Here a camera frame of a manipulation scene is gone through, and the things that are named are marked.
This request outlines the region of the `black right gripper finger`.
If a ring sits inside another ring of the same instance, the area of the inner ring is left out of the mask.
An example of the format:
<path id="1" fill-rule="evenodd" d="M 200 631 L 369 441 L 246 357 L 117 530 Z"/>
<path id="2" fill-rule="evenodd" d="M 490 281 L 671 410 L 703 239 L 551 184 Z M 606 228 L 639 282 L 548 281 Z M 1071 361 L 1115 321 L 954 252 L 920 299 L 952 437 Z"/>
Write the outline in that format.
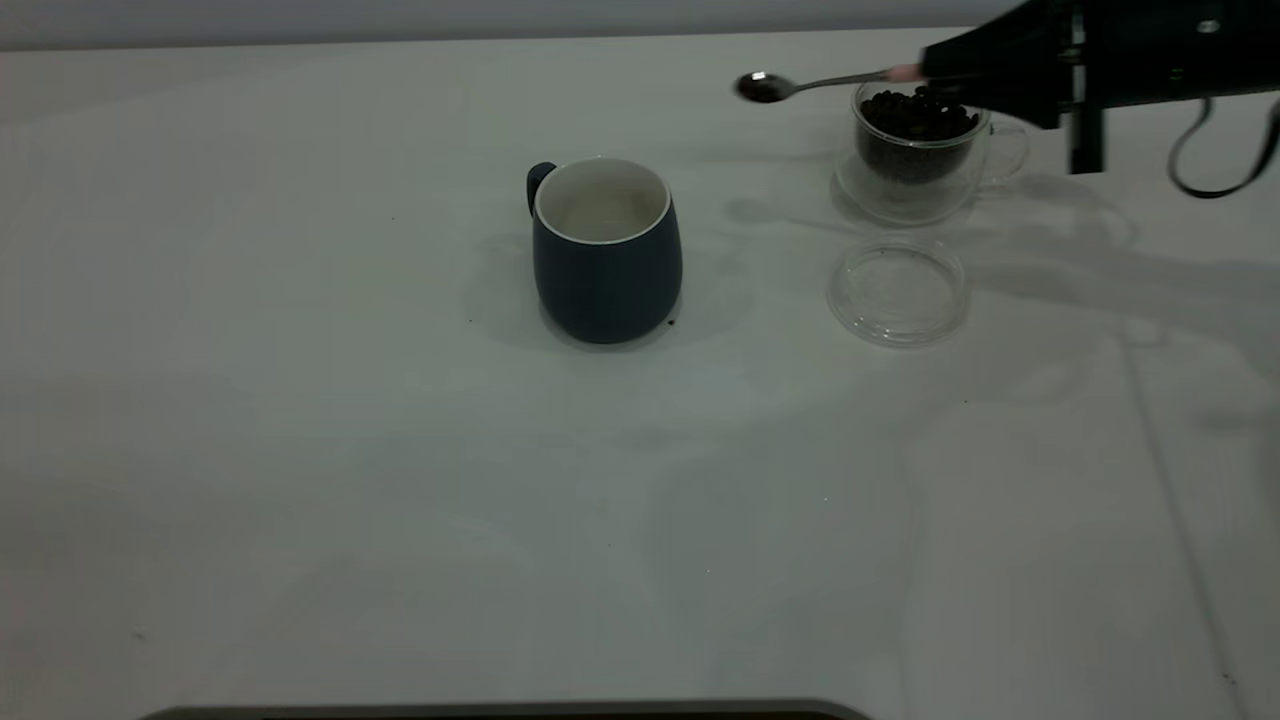
<path id="1" fill-rule="evenodd" d="M 1055 67 L 1071 46 L 1075 1 L 1024 1 L 963 35 L 924 47 L 919 72 L 975 79 Z"/>
<path id="2" fill-rule="evenodd" d="M 934 92 L 968 108 L 1025 122 L 1041 129 L 1062 124 L 1062 104 L 1070 92 L 1055 81 L 1034 78 L 934 78 Z"/>

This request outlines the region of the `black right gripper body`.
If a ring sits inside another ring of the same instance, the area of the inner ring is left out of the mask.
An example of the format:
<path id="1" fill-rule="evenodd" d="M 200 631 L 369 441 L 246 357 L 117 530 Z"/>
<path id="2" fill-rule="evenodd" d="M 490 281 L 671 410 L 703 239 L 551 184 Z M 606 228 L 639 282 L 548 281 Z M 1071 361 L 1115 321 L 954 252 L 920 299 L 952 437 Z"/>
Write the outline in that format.
<path id="1" fill-rule="evenodd" d="M 1275 1 L 1074 1 L 1068 65 L 1073 174 L 1105 168 L 1105 113 L 1277 91 Z"/>

